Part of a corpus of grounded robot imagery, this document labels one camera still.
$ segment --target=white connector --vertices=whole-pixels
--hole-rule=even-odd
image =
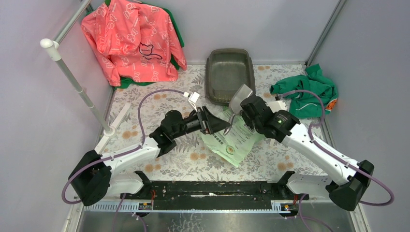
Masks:
[[[47,54],[51,57],[53,61],[59,61],[61,60],[61,55],[57,51],[57,48],[59,47],[59,44],[51,39],[42,39],[40,41],[40,45],[42,48],[45,49]]]
[[[199,96],[200,96],[199,93],[194,92],[190,95],[190,98],[188,99],[188,102],[192,106],[193,110],[196,111],[196,112],[198,112],[198,110],[196,109],[196,102],[198,101]]]
[[[269,106],[269,108],[272,110],[273,113],[279,110],[288,111],[285,101],[271,101],[271,102],[268,102],[267,105]]]

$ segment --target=green paper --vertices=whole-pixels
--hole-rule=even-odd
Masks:
[[[231,110],[227,109],[218,114],[222,120],[228,121]],[[250,130],[241,116],[236,116],[231,131],[225,136],[223,131],[215,134],[201,134],[205,145],[233,166],[238,167],[252,150],[255,143],[264,139],[264,136],[255,130]]]

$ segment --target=pink hoodie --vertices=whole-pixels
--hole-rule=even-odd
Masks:
[[[111,0],[87,15],[83,32],[112,86],[119,76],[135,82],[176,81],[171,54],[187,69],[171,19],[163,9],[128,0]]]

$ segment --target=metal floor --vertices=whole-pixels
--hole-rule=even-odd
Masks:
[[[349,212],[332,203],[303,203],[303,215],[322,220],[335,232],[353,232]],[[114,212],[83,213],[78,232],[111,232]],[[144,217],[148,232],[308,232],[300,218],[285,220],[278,214],[258,213],[151,213]],[[328,232],[324,226],[307,221],[314,232]],[[119,213],[116,232],[143,232],[140,220],[131,213]]]

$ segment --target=white bracket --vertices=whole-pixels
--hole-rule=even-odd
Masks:
[[[47,52],[47,54],[51,57],[53,61],[61,60],[61,55],[57,51],[59,47],[59,43],[46,38],[40,41],[40,46],[45,49],[45,51]]]
[[[303,124],[296,124],[291,129],[291,135],[286,136],[282,144],[287,145],[296,151],[300,152],[302,155],[307,157],[309,160],[313,161],[318,165],[323,171],[325,171],[330,179],[333,180],[339,186],[344,185],[349,182],[349,176],[354,176],[356,171],[351,168],[344,167],[344,163],[338,161],[337,159],[329,156],[324,151],[320,150],[316,145],[310,142],[308,129]],[[346,155],[340,153],[320,138],[313,136],[314,140],[319,143],[322,147],[331,151],[333,154],[339,158],[350,162],[351,165],[357,166],[357,161]]]
[[[121,111],[119,112],[119,114],[117,115],[116,119],[114,119],[113,123],[111,123],[110,127],[113,129],[112,132],[110,134],[107,134],[104,131],[104,136],[100,139],[100,141],[98,142],[97,146],[95,147],[95,151],[97,152],[97,154],[101,154],[105,148],[105,146],[107,145],[108,141],[110,140],[110,138],[115,135],[118,126],[120,126],[120,124],[122,123],[122,121],[124,120],[125,116],[127,115],[128,111],[131,108],[131,104],[130,103],[125,103],[124,107],[121,109]]]
[[[199,99],[199,93],[194,92],[190,95],[190,98],[188,98],[188,102],[190,103],[191,107],[193,108],[194,111],[198,112],[196,109],[196,102]]]

